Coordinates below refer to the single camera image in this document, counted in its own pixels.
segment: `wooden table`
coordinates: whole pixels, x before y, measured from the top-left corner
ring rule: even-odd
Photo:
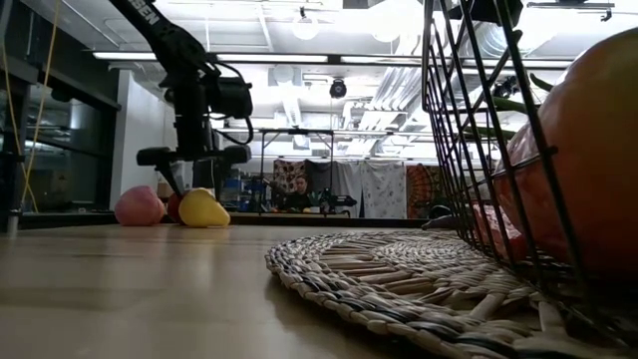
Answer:
[[[319,311],[265,268],[277,242],[346,230],[106,225],[1,238],[2,357],[412,357]]]

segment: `yellow cable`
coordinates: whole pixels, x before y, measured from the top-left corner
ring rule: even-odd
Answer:
[[[4,44],[2,45],[2,61],[4,62],[4,77],[7,83],[7,96],[9,98],[9,113],[11,114],[11,123],[13,124],[13,136],[16,140],[16,151],[18,152],[18,156],[22,156],[22,149],[20,148],[20,138],[18,136],[18,124],[16,123],[16,114],[13,110],[13,99],[11,97],[11,80],[9,79],[9,62],[7,61],[7,50]],[[24,162],[20,163],[20,167],[22,168],[22,176],[24,177],[25,185],[29,190],[29,194],[31,195],[31,201],[33,202],[33,208],[36,213],[38,212],[38,204],[36,203],[36,198],[33,195],[33,191],[31,190],[31,186],[27,182],[27,170],[24,167]]]
[[[58,18],[60,15],[60,3],[61,0],[56,0],[56,13],[53,18],[53,33],[51,34],[51,44],[49,46],[49,58],[47,59],[47,68],[44,72],[44,88],[47,88],[49,84],[49,72],[51,71],[51,62],[53,60],[53,47],[56,42],[56,33],[58,30]],[[29,185],[29,177],[31,176],[31,168],[33,167],[33,158],[36,154],[36,144],[38,142],[38,133],[40,132],[40,121],[42,120],[42,113],[44,111],[44,102],[46,100],[46,91],[42,92],[42,98],[40,99],[40,110],[38,111],[38,117],[36,120],[36,132],[33,135],[33,146],[31,147],[31,154],[29,156],[29,165],[27,166],[27,177],[25,182],[27,185],[24,186],[24,190],[22,191],[22,200],[24,203],[24,198],[27,196],[27,186]]]

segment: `wall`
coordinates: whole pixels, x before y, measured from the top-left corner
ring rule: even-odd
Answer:
[[[122,110],[116,122],[111,208],[132,186],[158,186],[159,175],[155,169],[138,166],[139,150],[151,147],[174,149],[176,144],[172,108],[135,82],[130,71],[120,73],[118,103]]]

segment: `wire basket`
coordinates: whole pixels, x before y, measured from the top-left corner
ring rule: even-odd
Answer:
[[[460,15],[457,19],[461,18],[461,26],[457,27],[451,22],[450,1],[425,1],[423,107],[432,122],[445,190],[451,200],[453,216],[459,224],[459,237],[533,285],[561,307],[567,316],[584,321],[617,343],[635,347],[638,344],[638,309],[635,304],[638,303],[638,285],[626,280],[610,281],[585,270],[581,248],[552,162],[557,149],[547,144],[543,134],[536,112],[538,104],[534,101],[517,46],[520,33],[512,27],[521,10],[515,5],[520,6],[520,2],[461,0],[455,8]],[[442,19],[435,21],[435,10],[441,10]],[[497,23],[506,40],[507,49],[497,61],[490,60],[495,65],[489,70],[480,54],[475,20]],[[463,41],[471,47],[469,57],[460,55]],[[480,81],[480,95],[474,101],[463,71],[463,64],[467,61],[476,65]],[[499,122],[499,108],[495,104],[494,87],[506,65],[515,72],[523,99],[521,105],[527,113],[538,147],[537,156],[519,164],[512,164],[509,160],[505,131]],[[459,91],[453,91],[453,82]],[[478,126],[478,118],[483,116],[487,118],[487,132],[482,132]],[[494,162],[483,145],[487,145],[489,150],[498,150],[502,171],[494,169]],[[473,152],[478,155],[478,166],[473,163]],[[539,166],[544,172],[566,241],[570,259],[567,263],[543,252],[531,234],[530,221],[515,178],[516,172],[530,166]],[[509,185],[522,226],[521,233],[513,234],[511,223],[498,202],[494,186],[497,180],[504,180]],[[523,241],[522,257],[519,248],[512,245],[513,235],[518,235]]]

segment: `camera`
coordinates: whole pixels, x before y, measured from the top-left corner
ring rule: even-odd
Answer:
[[[348,93],[346,84],[342,79],[335,79],[330,86],[330,97],[333,99],[341,99]]]

